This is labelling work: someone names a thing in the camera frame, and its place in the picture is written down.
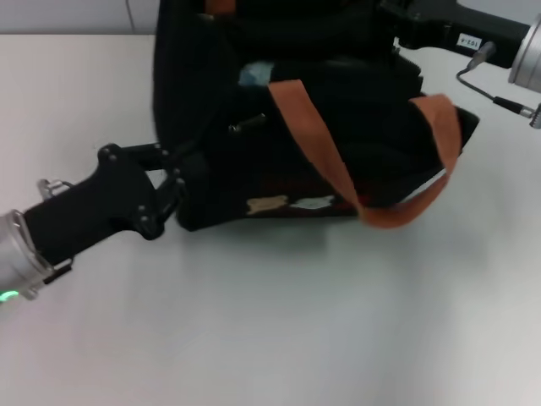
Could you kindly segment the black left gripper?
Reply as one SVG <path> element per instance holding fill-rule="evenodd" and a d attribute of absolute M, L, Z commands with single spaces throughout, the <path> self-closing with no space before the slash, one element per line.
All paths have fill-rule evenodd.
<path fill-rule="evenodd" d="M 109 144 L 98 151 L 97 160 L 86 180 L 24 213 L 38 254 L 54 266 L 122 231 L 157 239 L 186 195 L 180 172 L 207 171 L 203 151 L 194 142 Z M 164 179 L 155 189 L 147 173 L 162 169 Z"/>

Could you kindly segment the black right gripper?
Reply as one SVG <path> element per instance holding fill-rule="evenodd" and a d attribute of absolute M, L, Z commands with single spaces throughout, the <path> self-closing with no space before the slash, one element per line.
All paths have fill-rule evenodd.
<path fill-rule="evenodd" d="M 487 62 L 509 69 L 530 27 L 462 6 L 455 0 L 381 1 L 380 17 L 402 47 L 440 48 L 471 57 L 484 44 Z"/>

